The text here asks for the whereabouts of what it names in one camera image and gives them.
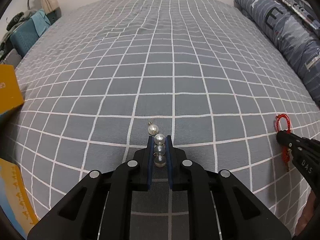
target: yellow box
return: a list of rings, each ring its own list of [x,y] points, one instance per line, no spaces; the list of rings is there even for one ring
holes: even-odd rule
[[[24,103],[11,65],[0,65],[0,102],[0,124],[12,110]]]
[[[19,167],[0,158],[0,206],[13,227],[27,239],[31,228],[38,222]]]

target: pearl earring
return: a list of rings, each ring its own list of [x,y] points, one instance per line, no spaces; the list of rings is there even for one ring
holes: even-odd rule
[[[154,142],[156,144],[154,148],[154,164],[161,168],[166,166],[167,160],[165,158],[165,136],[162,133],[159,133],[159,128],[157,125],[152,122],[148,122],[148,133],[154,136]]]
[[[158,132],[159,132],[158,126],[153,124],[152,122],[148,122],[148,133],[150,135],[156,135]]]

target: blue gripper pad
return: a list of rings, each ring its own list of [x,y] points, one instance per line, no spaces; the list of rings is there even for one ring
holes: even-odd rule
[[[152,182],[152,168],[153,168],[154,148],[155,148],[155,140],[154,140],[154,138],[152,138],[151,146],[150,146],[150,154],[149,154],[149,159],[148,159],[148,173],[147,173],[148,189],[150,189],[151,182]]]
[[[173,179],[172,179],[172,160],[171,160],[171,154],[170,154],[170,148],[169,148],[169,141],[168,138],[165,138],[165,155],[167,159],[167,170],[168,170],[168,181],[169,181],[169,187],[172,189],[173,185]]]

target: bed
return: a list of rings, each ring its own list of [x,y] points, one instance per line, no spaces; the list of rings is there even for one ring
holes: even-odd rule
[[[102,0],[59,19],[16,69],[25,104],[1,134],[42,218],[89,171],[114,170],[148,122],[210,171],[229,169],[293,233],[310,187],[276,142],[275,116],[319,139],[320,112],[269,39],[216,0]],[[287,129],[281,122],[282,129]],[[154,168],[133,194],[131,239],[188,239],[185,192]]]

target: metal screw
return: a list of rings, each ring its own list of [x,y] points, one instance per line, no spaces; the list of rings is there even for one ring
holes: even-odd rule
[[[220,174],[222,177],[228,178],[230,176],[230,171],[222,170]]]
[[[192,161],[191,160],[184,160],[183,162],[182,162],[182,165],[183,166],[191,166],[192,165]]]
[[[99,171],[91,171],[89,176],[94,179],[99,176]]]
[[[135,160],[131,160],[131,161],[128,161],[128,166],[129,167],[135,167],[138,165],[138,162],[135,161]]]

